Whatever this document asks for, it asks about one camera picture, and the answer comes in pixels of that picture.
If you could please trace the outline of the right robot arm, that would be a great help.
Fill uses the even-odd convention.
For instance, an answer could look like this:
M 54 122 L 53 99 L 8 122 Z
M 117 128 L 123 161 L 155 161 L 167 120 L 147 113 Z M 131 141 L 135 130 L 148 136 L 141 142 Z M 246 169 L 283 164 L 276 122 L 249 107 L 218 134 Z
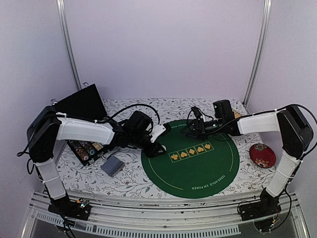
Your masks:
M 196 106 L 191 108 L 195 118 L 186 122 L 188 137 L 206 139 L 217 133 L 240 136 L 250 133 L 279 132 L 282 138 L 282 156 L 270 183 L 261 193 L 262 201 L 256 206 L 260 216 L 275 209 L 275 201 L 294 178 L 303 158 L 311 152 L 309 145 L 314 132 L 301 112 L 304 106 L 290 104 L 280 109 L 264 111 L 236 118 L 229 100 L 213 103 L 215 119 L 207 121 L 206 115 Z

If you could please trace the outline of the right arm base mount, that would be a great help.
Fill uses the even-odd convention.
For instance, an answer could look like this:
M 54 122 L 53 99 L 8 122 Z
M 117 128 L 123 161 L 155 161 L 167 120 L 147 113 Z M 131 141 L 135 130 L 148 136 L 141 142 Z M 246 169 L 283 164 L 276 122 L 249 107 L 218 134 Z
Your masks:
M 237 212 L 242 221 L 248 221 L 278 214 L 281 212 L 281 206 L 279 199 L 260 200 L 258 202 L 242 201 L 237 206 Z

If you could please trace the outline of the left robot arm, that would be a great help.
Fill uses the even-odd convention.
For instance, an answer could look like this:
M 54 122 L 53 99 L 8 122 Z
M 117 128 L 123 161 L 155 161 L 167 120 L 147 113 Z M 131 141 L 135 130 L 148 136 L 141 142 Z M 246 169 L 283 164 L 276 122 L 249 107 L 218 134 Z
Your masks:
M 55 208 L 63 215 L 70 215 L 74 210 L 73 203 L 66 199 L 66 190 L 53 162 L 57 140 L 97 142 L 110 148 L 139 148 L 153 158 L 166 152 L 157 139 L 169 132 L 168 124 L 154 125 L 152 119 L 141 111 L 116 122 L 113 117 L 97 120 L 70 116 L 47 106 L 29 126 L 27 145 L 17 156 L 29 155 L 54 200 Z

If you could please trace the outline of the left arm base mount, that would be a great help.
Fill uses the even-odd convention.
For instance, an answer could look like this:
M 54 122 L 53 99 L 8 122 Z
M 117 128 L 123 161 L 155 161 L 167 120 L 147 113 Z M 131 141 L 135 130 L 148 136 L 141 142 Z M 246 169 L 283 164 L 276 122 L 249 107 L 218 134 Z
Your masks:
M 88 199 L 79 198 L 76 201 L 71 201 L 68 196 L 54 200 L 51 199 L 48 211 L 60 215 L 61 217 L 70 217 L 87 221 L 91 205 Z

